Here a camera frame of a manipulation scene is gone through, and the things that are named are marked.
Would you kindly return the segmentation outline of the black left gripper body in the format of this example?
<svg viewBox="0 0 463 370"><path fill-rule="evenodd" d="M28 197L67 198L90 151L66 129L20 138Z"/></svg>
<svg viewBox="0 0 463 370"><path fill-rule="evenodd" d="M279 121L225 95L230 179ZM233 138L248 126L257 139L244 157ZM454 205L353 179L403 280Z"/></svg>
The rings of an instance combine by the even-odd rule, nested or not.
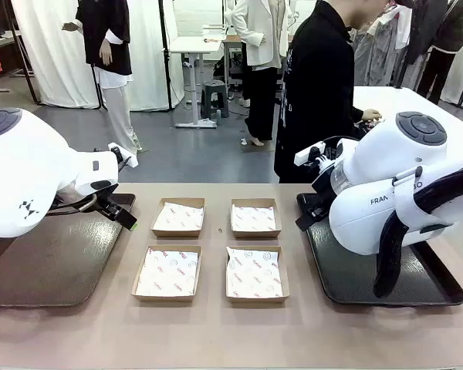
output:
<svg viewBox="0 0 463 370"><path fill-rule="evenodd" d="M109 220L117 220L123 208L110 198L110 195L98 193L96 195L95 211Z"/></svg>

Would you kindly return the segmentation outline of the mannequin in black top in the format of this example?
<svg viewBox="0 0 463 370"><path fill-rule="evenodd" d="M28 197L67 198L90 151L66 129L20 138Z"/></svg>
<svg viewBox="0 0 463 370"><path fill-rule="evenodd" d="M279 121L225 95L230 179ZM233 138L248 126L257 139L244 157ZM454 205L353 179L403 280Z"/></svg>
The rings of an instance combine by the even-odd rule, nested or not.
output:
<svg viewBox="0 0 463 370"><path fill-rule="evenodd" d="M76 17L63 30L83 35L86 63L93 67L117 142L139 153L142 146L131 124L127 92L133 81L127 0L78 0Z"/></svg>

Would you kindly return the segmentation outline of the white standing desk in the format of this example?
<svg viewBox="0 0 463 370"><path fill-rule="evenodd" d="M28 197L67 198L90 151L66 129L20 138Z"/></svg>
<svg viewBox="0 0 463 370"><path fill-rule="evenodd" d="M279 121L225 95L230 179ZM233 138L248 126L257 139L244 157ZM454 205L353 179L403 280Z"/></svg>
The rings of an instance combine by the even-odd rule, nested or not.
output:
<svg viewBox="0 0 463 370"><path fill-rule="evenodd" d="M201 69L203 66L204 54L212 54L220 49L221 39L210 39L203 36L178 36L170 44L170 54L188 54L188 64L190 76L191 111L192 121L189 123L176 123L177 129L216 129L217 125L209 118L200 119L198 112L198 97L196 78L200 78L203 85Z"/></svg>

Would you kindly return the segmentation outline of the grey plastic stool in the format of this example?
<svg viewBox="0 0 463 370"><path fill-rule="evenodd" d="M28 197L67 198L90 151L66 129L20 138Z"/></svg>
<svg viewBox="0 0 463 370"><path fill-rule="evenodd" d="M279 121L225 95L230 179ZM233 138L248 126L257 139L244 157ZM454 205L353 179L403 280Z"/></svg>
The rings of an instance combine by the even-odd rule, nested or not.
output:
<svg viewBox="0 0 463 370"><path fill-rule="evenodd" d="M201 118L210 118L220 111L222 118L229 117L228 94L221 80L209 80L203 83L201 91Z"/></svg>

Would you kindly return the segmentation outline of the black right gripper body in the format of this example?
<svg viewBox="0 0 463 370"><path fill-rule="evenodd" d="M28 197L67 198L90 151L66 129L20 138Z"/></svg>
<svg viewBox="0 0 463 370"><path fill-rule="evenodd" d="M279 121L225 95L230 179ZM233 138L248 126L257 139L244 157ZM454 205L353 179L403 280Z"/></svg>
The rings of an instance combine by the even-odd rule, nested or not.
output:
<svg viewBox="0 0 463 370"><path fill-rule="evenodd" d="M313 212L317 217L328 215L336 193L331 184L333 168L327 168L313 181L312 188L316 191L316 199L313 204Z"/></svg>

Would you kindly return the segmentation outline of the person's black shirt torso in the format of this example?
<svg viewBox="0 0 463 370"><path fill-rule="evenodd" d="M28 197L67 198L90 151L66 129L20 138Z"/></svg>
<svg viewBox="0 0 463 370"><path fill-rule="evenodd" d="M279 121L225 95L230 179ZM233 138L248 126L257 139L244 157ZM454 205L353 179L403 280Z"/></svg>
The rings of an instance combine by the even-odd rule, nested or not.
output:
<svg viewBox="0 0 463 370"><path fill-rule="evenodd" d="M338 12L318 0L298 27L286 56L274 171L280 183L309 183L295 155L332 136L355 136L363 111L354 107L354 52Z"/></svg>

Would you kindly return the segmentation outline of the large black plastic tray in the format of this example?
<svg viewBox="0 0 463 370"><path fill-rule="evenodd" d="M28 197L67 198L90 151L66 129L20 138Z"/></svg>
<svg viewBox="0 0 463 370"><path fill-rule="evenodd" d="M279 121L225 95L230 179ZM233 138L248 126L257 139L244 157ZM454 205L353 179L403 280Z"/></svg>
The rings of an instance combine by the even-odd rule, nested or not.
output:
<svg viewBox="0 0 463 370"><path fill-rule="evenodd" d="M325 295L337 304L374 307L447 307L463 304L463 288L426 242L402 250L399 280L383 298L373 293L374 255L342 247L323 219L306 230Z"/></svg>

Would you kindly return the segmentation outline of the black light stand pole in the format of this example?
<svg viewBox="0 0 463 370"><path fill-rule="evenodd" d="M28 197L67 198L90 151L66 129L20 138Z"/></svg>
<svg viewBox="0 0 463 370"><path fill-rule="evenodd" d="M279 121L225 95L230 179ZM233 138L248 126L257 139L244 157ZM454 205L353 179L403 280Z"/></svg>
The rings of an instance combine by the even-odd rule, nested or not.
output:
<svg viewBox="0 0 463 370"><path fill-rule="evenodd" d="M161 41L163 46L163 58L164 58L164 71L165 71L165 82L166 82L166 93L167 93L167 103L168 108L166 109L167 112L170 112L174 109L172 103L172 95L171 95L171 75L170 75L170 54L168 49L168 42L167 42L167 29L165 23L165 14L164 14L164 0L157 0L158 9L159 9L159 19L161 25Z"/></svg>

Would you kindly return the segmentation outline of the grey hanging garments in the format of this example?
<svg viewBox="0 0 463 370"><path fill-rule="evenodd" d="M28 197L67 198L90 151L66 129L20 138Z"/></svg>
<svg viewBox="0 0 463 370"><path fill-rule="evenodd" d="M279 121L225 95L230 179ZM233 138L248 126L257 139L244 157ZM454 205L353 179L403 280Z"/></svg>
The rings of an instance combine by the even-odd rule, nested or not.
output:
<svg viewBox="0 0 463 370"><path fill-rule="evenodd" d="M412 10L390 3L372 23L353 33L354 85L388 86L409 43Z"/></svg>

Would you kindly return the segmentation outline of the figure in white blazer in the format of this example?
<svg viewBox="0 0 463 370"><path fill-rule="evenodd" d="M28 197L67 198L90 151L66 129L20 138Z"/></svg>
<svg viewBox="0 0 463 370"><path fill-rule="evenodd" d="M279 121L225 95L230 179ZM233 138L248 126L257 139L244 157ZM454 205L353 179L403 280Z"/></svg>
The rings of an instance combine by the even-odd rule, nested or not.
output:
<svg viewBox="0 0 463 370"><path fill-rule="evenodd" d="M289 47L289 0L238 0L231 14L245 43L250 110L245 124L250 140L263 146L272 140L276 83Z"/></svg>

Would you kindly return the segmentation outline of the large brown plastic tray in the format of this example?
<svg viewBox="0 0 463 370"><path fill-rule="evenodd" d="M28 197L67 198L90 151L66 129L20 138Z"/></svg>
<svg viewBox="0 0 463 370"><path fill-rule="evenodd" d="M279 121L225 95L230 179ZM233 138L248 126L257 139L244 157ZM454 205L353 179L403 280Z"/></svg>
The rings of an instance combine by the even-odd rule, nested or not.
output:
<svg viewBox="0 0 463 370"><path fill-rule="evenodd" d="M93 293L123 227L98 212L0 238L0 308L69 307Z"/></svg>

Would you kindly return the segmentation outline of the mannequin in dark coat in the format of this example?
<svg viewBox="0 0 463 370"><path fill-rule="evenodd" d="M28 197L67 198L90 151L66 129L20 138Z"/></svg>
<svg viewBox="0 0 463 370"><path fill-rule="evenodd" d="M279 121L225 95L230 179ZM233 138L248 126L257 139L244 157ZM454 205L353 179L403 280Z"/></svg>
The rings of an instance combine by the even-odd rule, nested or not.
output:
<svg viewBox="0 0 463 370"><path fill-rule="evenodd" d="M455 56L463 47L463 0L416 0L406 62L429 53L417 93L438 104Z"/></svg>

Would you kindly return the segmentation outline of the large white table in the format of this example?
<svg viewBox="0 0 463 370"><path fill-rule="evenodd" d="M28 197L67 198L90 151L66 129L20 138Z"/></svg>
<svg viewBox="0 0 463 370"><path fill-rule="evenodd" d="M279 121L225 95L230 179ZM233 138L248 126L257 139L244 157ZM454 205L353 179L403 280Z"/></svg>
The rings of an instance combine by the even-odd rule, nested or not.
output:
<svg viewBox="0 0 463 370"><path fill-rule="evenodd" d="M356 86L353 103L359 109L375 109L383 123L394 123L397 113L418 112L436 119L448 135L448 156L463 157L463 121L411 89L389 86Z"/></svg>

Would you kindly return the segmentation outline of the white curtain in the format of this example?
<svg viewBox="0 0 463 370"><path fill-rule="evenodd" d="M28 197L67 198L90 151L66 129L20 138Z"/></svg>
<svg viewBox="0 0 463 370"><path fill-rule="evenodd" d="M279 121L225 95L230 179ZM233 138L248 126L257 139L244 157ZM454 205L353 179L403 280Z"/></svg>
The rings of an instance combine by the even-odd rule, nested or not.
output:
<svg viewBox="0 0 463 370"><path fill-rule="evenodd" d="M157 0L127 0L130 13L129 85L133 111L168 108L161 25ZM19 30L32 64L42 103L66 108L99 105L92 69L86 64L83 37L62 26L74 19L77 0L12 0ZM164 0L168 48L177 38L172 0ZM184 98L181 56L170 55L173 106Z"/></svg>

